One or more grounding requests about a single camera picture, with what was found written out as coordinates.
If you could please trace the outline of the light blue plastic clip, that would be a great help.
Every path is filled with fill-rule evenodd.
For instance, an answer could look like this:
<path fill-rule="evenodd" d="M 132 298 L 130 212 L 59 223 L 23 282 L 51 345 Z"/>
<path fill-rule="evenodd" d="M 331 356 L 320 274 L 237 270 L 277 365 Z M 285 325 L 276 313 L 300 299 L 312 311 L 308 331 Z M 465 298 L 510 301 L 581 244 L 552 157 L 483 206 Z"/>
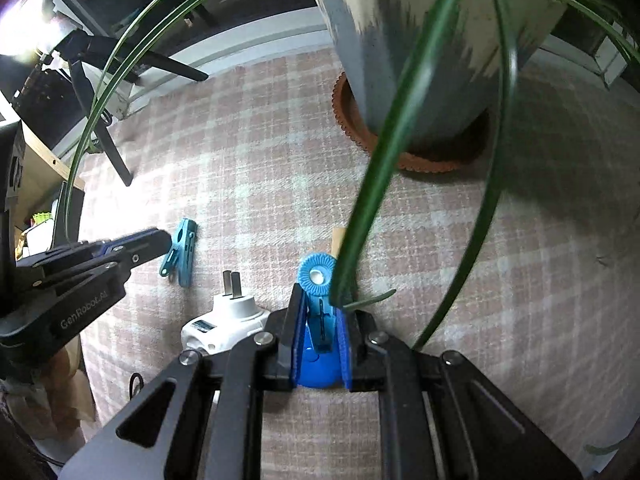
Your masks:
<path fill-rule="evenodd" d="M 180 287 L 189 288 L 192 284 L 192 269 L 198 224 L 183 218 L 171 237 L 171 248 L 160 265 L 160 276 L 177 280 Z"/>

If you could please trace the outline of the white power adapter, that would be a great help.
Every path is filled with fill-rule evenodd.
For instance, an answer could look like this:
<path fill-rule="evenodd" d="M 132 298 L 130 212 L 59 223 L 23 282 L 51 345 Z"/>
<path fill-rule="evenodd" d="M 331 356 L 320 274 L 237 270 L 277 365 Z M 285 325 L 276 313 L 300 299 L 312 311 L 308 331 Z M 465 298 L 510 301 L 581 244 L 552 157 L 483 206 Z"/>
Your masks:
<path fill-rule="evenodd" d="M 247 336 L 261 332 L 270 312 L 242 292 L 239 272 L 222 272 L 224 290 L 214 298 L 212 310 L 186 323 L 181 330 L 183 350 L 210 356 L 230 350 Z"/>

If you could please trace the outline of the wooden clothespin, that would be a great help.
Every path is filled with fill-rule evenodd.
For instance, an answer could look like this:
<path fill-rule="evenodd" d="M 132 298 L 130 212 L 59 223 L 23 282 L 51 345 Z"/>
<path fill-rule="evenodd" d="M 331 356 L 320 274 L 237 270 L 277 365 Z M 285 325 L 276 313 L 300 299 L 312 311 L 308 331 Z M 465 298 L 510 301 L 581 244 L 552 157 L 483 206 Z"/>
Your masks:
<path fill-rule="evenodd" d="M 331 236 L 331 256 L 337 258 L 342 248 L 346 229 L 342 226 L 334 226 Z"/>

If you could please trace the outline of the wooden cabinet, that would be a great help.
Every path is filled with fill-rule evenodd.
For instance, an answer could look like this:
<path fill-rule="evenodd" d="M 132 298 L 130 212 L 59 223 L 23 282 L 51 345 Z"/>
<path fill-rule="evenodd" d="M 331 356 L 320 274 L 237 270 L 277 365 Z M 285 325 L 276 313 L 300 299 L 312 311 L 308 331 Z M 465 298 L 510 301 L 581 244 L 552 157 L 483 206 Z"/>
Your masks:
<path fill-rule="evenodd" d="M 70 213 L 54 214 L 54 246 L 78 240 L 79 221 L 85 198 L 81 179 L 68 183 L 70 170 L 32 133 L 17 122 L 1 124 L 1 264 L 14 257 L 14 234 L 27 226 L 36 212 L 43 212 L 51 200 L 62 200 L 70 190 Z"/>

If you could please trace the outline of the black tripod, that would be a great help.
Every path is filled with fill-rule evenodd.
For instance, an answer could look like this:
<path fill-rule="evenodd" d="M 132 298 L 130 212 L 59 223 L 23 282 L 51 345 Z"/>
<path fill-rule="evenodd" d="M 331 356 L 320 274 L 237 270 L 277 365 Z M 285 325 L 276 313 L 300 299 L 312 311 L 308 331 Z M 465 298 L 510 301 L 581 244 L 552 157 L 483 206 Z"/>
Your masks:
<path fill-rule="evenodd" d="M 75 177 L 89 142 L 96 138 L 122 183 L 131 184 L 132 174 L 120 156 L 102 114 L 122 81 L 133 84 L 138 81 L 132 72 L 134 66 L 139 63 L 149 65 L 192 81 L 207 79 L 201 70 L 152 52 L 144 44 L 135 46 L 125 40 L 92 36 L 79 28 L 63 32 L 56 39 L 41 40 L 37 52 L 43 62 L 50 62 L 56 53 L 67 63 L 75 96 L 87 118 L 70 167 L 71 178 Z"/>

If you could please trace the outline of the grey plant pot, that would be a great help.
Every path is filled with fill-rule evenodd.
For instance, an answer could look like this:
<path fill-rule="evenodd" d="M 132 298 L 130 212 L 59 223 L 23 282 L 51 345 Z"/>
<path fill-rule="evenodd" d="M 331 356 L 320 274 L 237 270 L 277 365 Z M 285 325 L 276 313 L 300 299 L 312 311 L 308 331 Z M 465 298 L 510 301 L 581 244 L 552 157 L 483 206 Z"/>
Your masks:
<path fill-rule="evenodd" d="M 484 112 L 510 129 L 518 71 L 564 13 L 558 0 L 316 0 L 369 153 L 456 142 Z"/>

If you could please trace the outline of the green plant leaves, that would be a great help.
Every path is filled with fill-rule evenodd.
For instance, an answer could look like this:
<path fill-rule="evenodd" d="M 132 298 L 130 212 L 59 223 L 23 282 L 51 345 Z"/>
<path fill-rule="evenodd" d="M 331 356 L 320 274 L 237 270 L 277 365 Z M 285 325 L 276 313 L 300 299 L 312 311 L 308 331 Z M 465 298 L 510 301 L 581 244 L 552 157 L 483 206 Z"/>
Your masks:
<path fill-rule="evenodd" d="M 557 67 L 500 70 L 498 144 L 483 171 L 401 177 L 393 164 L 435 94 L 440 22 L 386 101 L 383 142 L 360 154 L 334 125 L 334 53 L 228 70 L 116 122 L 137 171 L 122 188 L 96 157 L 82 166 L 85 234 L 122 235 L 195 214 L 195 284 L 150 272 L 82 336 L 100 424 L 125 405 L 133 370 L 157 373 L 178 327 L 235 263 L 270 308 L 284 304 L 306 252 L 347 226 L 334 292 L 393 289 L 376 308 L 413 347 L 467 353 L 574 462 L 619 438 L 639 414 L 639 105 Z"/>

